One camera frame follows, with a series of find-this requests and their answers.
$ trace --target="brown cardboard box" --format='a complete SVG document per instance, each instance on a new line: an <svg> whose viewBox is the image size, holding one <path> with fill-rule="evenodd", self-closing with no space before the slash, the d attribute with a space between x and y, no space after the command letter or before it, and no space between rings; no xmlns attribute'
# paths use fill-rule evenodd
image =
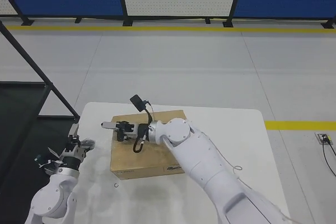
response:
<svg viewBox="0 0 336 224"><path fill-rule="evenodd" d="M182 110L155 112L155 120L163 123L173 118L186 119ZM114 116L112 122L125 120L131 123L146 123L146 113ZM113 132L110 170L121 180L147 178L170 174L182 174L184 171L165 145L145 142L140 153L133 152L134 139L118 142Z"/></svg>

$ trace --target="white wall panel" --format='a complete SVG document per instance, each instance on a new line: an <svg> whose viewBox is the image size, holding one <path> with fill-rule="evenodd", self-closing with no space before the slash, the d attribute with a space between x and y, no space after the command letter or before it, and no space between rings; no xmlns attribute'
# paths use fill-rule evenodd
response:
<svg viewBox="0 0 336 224"><path fill-rule="evenodd" d="M233 0L126 0L128 16L228 16Z"/></svg>
<svg viewBox="0 0 336 224"><path fill-rule="evenodd" d="M8 0L0 0L0 15L17 15Z"/></svg>

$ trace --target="blue panel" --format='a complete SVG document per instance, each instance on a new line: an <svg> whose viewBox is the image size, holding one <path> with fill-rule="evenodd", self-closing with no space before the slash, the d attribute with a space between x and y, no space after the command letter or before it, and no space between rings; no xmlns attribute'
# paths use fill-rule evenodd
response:
<svg viewBox="0 0 336 224"><path fill-rule="evenodd" d="M120 0L16 0L24 15L121 16Z"/></svg>
<svg viewBox="0 0 336 224"><path fill-rule="evenodd" d="M237 0L234 16L332 18L336 0Z"/></svg>

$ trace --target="power socket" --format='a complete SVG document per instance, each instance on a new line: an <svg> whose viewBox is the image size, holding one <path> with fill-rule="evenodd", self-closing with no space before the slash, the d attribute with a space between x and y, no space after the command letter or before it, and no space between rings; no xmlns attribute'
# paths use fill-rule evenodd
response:
<svg viewBox="0 0 336 224"><path fill-rule="evenodd" d="M323 135L326 135L328 138L329 138L329 140L330 140L330 144L331 145L333 145L334 143L332 142L332 139L331 139L331 137L327 134L327 133L315 133L315 135L316 135L316 138L318 139L318 142L319 142L319 144L323 144L323 145L325 145L325 146L328 146L329 144L327 143L327 142L323 142Z"/></svg>

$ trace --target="yellow floor line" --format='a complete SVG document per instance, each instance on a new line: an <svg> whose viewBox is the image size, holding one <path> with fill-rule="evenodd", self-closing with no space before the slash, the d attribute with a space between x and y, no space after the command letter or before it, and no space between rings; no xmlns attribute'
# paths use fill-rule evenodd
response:
<svg viewBox="0 0 336 224"><path fill-rule="evenodd" d="M267 130L336 130L336 122L265 121Z"/></svg>
<svg viewBox="0 0 336 224"><path fill-rule="evenodd" d="M336 34L336 29L284 29L284 28L224 28L224 27L184 27L184 26L6 26L9 30L47 31L197 31L197 32L280 32Z"/></svg>

